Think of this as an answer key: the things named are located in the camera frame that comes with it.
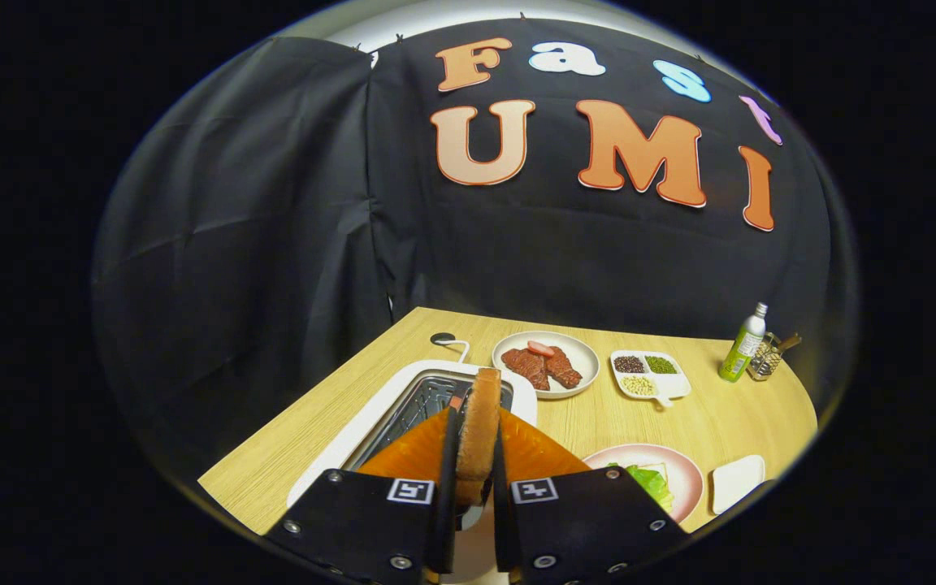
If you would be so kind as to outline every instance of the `bottle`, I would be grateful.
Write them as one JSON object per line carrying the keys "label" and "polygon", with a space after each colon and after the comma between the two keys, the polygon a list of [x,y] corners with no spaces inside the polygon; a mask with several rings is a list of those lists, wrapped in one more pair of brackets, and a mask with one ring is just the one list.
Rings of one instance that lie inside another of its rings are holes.
{"label": "bottle", "polygon": [[757,310],[743,322],[743,326],[739,329],[739,336],[735,337],[735,344],[732,345],[728,357],[721,364],[721,369],[717,371],[723,380],[734,383],[742,377],[743,370],[746,370],[746,365],[753,359],[753,354],[757,353],[761,340],[765,338],[766,314],[768,314],[768,305],[757,303]]}

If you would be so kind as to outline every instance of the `white divided dish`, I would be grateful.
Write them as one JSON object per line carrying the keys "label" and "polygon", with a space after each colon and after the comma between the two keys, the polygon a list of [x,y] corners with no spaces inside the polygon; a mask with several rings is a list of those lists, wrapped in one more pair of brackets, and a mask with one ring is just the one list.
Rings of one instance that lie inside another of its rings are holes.
{"label": "white divided dish", "polygon": [[747,455],[713,470],[713,513],[723,514],[765,481],[765,459]]}
{"label": "white divided dish", "polygon": [[[642,362],[643,366],[645,366],[645,371],[642,374],[626,373],[626,371],[620,371],[616,369],[616,358],[628,356],[635,356]],[[667,362],[671,362],[674,370],[676,370],[676,373],[653,374],[649,367],[649,362],[646,362],[645,360],[647,356],[661,357],[664,358]],[[654,400],[660,403],[662,407],[669,408],[674,406],[674,403],[671,402],[671,399],[674,399],[674,397],[686,397],[691,393],[691,382],[688,382],[688,377],[684,374],[684,370],[681,370],[681,366],[679,363],[677,363],[677,360],[673,359],[673,357],[669,354],[661,352],[636,352],[626,351],[626,349],[617,349],[617,351],[614,351],[612,355],[609,355],[609,365],[613,368],[613,374],[616,375],[616,385],[620,386],[620,392],[623,392],[624,396],[632,397],[632,399]],[[640,378],[651,380],[653,385],[655,385],[655,395],[640,396],[628,392],[627,387],[624,384],[624,378],[632,377],[632,375],[638,375]]]}
{"label": "white divided dish", "polygon": [[[582,376],[580,382],[576,384],[574,388],[565,388],[565,386],[562,386],[556,379],[549,375],[547,381],[551,389],[534,389],[536,397],[542,397],[542,399],[561,399],[561,397],[576,396],[583,392],[583,390],[586,390],[588,386],[591,386],[595,378],[598,378],[598,371],[601,370],[601,362],[599,362],[598,354],[595,353],[594,349],[591,349],[590,345],[584,344],[583,341],[576,340],[575,337],[565,336],[565,334],[553,331],[523,331],[513,334],[513,336],[505,337],[503,340],[499,341],[497,345],[494,345],[493,355],[490,356],[493,360],[493,366],[505,373],[513,374],[514,372],[505,365],[501,356],[504,355],[506,351],[509,351],[509,349],[527,349],[527,344],[530,341],[536,341],[538,344],[548,345],[548,347],[556,345],[562,352],[565,352],[565,356],[569,359],[569,363],[572,364],[573,370],[579,371],[579,374]],[[532,388],[530,382],[527,381],[526,384],[530,385],[530,388]]]}

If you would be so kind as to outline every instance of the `steak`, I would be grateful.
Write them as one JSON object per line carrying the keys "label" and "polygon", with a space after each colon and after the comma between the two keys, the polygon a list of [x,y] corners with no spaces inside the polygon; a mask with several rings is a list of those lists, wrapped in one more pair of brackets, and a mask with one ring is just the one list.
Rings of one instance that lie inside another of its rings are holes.
{"label": "steak", "polygon": [[551,389],[551,385],[547,381],[547,371],[542,356],[528,352],[526,349],[508,349],[500,356],[500,359],[509,370],[522,375],[526,380],[530,380],[535,389]]}
{"label": "steak", "polygon": [[561,351],[561,348],[556,347],[556,345],[551,345],[551,349],[554,349],[554,357],[549,357],[544,360],[544,367],[547,374],[550,374],[551,377],[556,379],[558,383],[565,386],[567,389],[576,388],[576,384],[580,383],[583,375],[580,375],[579,371],[573,370],[573,364],[569,363],[566,352]]}

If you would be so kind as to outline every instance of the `green bottle label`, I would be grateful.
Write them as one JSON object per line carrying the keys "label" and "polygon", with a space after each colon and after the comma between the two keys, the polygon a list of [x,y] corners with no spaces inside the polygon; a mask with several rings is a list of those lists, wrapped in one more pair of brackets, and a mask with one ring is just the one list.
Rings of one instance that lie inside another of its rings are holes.
{"label": "green bottle label", "polygon": [[750,362],[760,346],[760,337],[747,333],[746,329],[740,330],[739,337],[735,338],[735,343],[732,344],[728,357],[725,358],[720,371],[717,373],[721,378],[729,382],[738,381],[740,375],[743,374],[743,369],[746,369],[746,364]]}

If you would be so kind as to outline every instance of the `orange letter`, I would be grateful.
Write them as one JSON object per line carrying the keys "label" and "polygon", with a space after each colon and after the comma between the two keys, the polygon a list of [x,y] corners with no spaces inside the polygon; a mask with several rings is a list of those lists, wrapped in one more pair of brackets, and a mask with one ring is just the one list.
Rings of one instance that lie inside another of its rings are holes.
{"label": "orange letter", "polygon": [[772,163],[749,147],[740,146],[739,154],[746,160],[746,170],[750,175],[750,202],[743,210],[743,219],[759,230],[772,231],[775,218],[772,218],[772,189],[768,185]]}
{"label": "orange letter", "polygon": [[452,92],[454,89],[467,88],[468,85],[486,81],[490,78],[490,74],[476,69],[476,64],[493,69],[501,63],[501,55],[494,49],[510,48],[512,48],[512,42],[508,38],[498,37],[435,53],[435,56],[443,59],[443,67],[446,67],[446,79],[439,84],[439,91]]}
{"label": "orange letter", "polygon": [[639,193],[649,189],[665,163],[664,180],[656,186],[660,197],[690,207],[706,205],[706,195],[699,188],[699,137],[703,133],[694,123],[665,115],[647,138],[619,104],[582,100],[576,103],[576,110],[591,121],[591,163],[579,174],[580,182],[588,188],[616,190],[623,186],[623,176],[616,172],[619,154]]}
{"label": "orange letter", "polygon": [[490,114],[500,119],[500,154],[491,162],[476,162],[468,153],[468,123],[478,110],[460,106],[432,114],[439,171],[463,185],[494,185],[514,177],[527,161],[527,115],[535,108],[530,100],[508,100],[490,106]]}

